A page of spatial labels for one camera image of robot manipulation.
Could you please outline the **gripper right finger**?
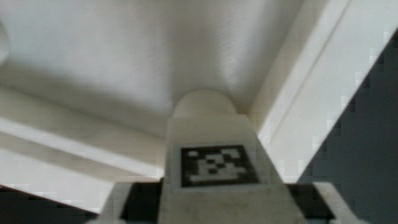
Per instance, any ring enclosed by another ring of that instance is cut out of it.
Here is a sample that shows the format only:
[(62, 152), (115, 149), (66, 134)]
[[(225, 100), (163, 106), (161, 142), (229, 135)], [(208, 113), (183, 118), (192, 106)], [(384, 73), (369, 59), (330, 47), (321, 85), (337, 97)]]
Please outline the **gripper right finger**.
[(307, 224), (369, 224), (355, 216), (330, 183), (295, 183), (288, 189)]

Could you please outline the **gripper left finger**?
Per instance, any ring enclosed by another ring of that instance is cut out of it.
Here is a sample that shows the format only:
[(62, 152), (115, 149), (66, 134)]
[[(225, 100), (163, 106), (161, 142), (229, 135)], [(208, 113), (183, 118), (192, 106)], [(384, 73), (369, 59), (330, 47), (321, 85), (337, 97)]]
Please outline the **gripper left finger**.
[(119, 182), (94, 224), (158, 224), (160, 196), (160, 182)]

